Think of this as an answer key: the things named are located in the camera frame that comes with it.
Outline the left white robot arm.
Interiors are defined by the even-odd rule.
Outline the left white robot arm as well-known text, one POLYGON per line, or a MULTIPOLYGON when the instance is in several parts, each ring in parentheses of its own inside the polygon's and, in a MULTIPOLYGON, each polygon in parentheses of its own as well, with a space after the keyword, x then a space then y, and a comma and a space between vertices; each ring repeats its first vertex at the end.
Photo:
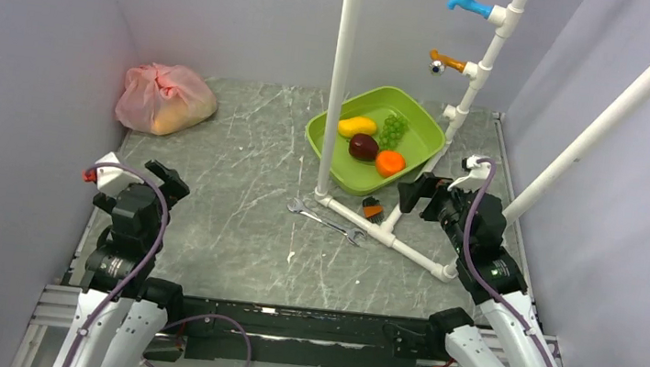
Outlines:
POLYGON ((153 278, 175 204, 189 195, 178 171, 145 163, 154 183, 108 153, 83 173, 94 183, 93 205, 109 215, 96 248, 84 264, 69 333, 52 367, 132 367, 160 331, 181 325, 183 289, 153 278))

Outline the pink plastic bag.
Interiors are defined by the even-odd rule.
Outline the pink plastic bag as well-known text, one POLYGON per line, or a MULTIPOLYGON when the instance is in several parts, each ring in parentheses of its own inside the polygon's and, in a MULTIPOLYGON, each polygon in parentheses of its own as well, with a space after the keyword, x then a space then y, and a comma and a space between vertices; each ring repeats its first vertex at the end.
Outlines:
POLYGON ((117 121, 130 130, 165 136, 214 115, 217 98, 200 74, 157 62, 126 70, 117 121))

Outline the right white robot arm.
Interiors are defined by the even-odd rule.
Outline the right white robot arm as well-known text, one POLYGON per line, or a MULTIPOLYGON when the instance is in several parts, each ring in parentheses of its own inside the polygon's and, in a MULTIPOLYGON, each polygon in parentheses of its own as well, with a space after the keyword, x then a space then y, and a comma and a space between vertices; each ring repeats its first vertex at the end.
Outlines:
POLYGON ((460 307, 430 315, 424 334, 427 352, 434 358, 450 356, 460 367, 558 367, 532 310, 522 271, 503 246, 506 219, 500 200, 483 188, 464 191, 430 172, 401 183, 398 190, 404 214, 422 198, 429 200, 420 218, 439 223, 450 240, 457 277, 496 332, 506 358, 492 352, 460 307))

